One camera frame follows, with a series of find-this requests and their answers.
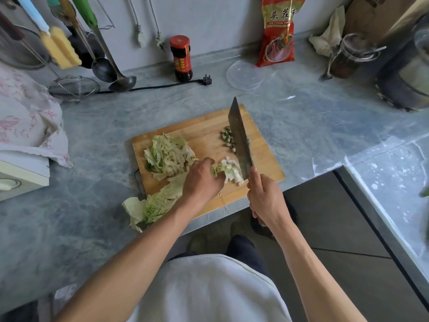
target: cutting board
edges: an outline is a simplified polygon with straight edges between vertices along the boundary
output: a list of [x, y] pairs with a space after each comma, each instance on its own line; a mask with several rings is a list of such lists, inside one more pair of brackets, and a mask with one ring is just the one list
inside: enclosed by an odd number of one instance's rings
[[[220, 134], [220, 132], [229, 125], [228, 113], [229, 108], [222, 109], [199, 118], [133, 137], [131, 142], [136, 154], [137, 163], [139, 164], [146, 194], [152, 195], [168, 184], [166, 178], [162, 181], [158, 181], [153, 177], [152, 173], [145, 169], [146, 159], [144, 157], [144, 150], [152, 146], [152, 138], [154, 136], [163, 133], [172, 137], [183, 136], [198, 159], [211, 157], [218, 162], [226, 156], [229, 156], [231, 159], [235, 159], [238, 162], [237, 157], [231, 150], [224, 146], [225, 141], [222, 140]], [[243, 118], [247, 137], [250, 139], [250, 151], [258, 172], [268, 175], [276, 182], [283, 180], [285, 176], [280, 165], [271, 153], [266, 141], [243, 104], [240, 105], [240, 113]], [[245, 197], [248, 192], [246, 184], [246, 182], [241, 186], [232, 182], [225, 184], [220, 193], [203, 208], [198, 216]]]

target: black plug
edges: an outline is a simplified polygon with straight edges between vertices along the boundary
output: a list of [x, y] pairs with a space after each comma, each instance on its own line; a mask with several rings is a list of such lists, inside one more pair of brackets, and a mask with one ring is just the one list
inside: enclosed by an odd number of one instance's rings
[[212, 79], [210, 78], [210, 75], [209, 76], [205, 75], [204, 78], [202, 78], [201, 83], [205, 86], [211, 85]]

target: person's left hand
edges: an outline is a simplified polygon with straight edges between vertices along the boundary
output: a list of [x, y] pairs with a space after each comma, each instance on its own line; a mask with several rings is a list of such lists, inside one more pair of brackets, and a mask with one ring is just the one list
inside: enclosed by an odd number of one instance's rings
[[192, 200], [202, 209], [222, 190], [225, 183], [225, 173], [221, 172], [217, 174], [217, 177], [212, 176], [211, 166], [214, 163], [212, 158], [206, 157], [204, 160], [196, 160], [192, 164], [183, 185], [182, 199]]

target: cabbage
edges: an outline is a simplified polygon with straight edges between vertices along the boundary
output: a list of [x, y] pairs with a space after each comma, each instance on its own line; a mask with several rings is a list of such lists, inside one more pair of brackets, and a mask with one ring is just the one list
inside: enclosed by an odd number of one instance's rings
[[185, 172], [185, 165], [195, 161], [195, 153], [182, 136], [172, 138], [162, 134], [152, 139], [152, 147], [145, 150], [146, 169], [160, 181]]
[[140, 201], [137, 197], [126, 199], [122, 206], [130, 215], [130, 225], [133, 229], [142, 232], [137, 226], [139, 222], [148, 224], [156, 222], [167, 211], [173, 207], [176, 201], [182, 196], [183, 184], [185, 183], [187, 172], [169, 178], [169, 184], [164, 186], [154, 195], [148, 195], [146, 200]]
[[229, 157], [222, 159], [217, 166], [213, 167], [214, 175], [216, 176], [219, 172], [225, 173], [225, 184], [229, 181], [234, 181], [238, 185], [242, 185], [244, 183], [243, 176], [241, 173], [240, 166], [238, 162]]

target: knife blade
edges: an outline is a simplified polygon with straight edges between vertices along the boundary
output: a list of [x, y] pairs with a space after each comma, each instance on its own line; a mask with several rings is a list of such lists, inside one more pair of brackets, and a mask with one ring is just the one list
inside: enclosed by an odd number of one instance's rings
[[231, 134], [234, 139], [234, 146], [236, 148], [236, 154], [239, 159], [243, 179], [248, 179], [250, 168], [253, 166], [253, 161], [237, 97], [234, 97], [233, 104], [229, 110], [228, 121], [229, 126], [231, 127]]

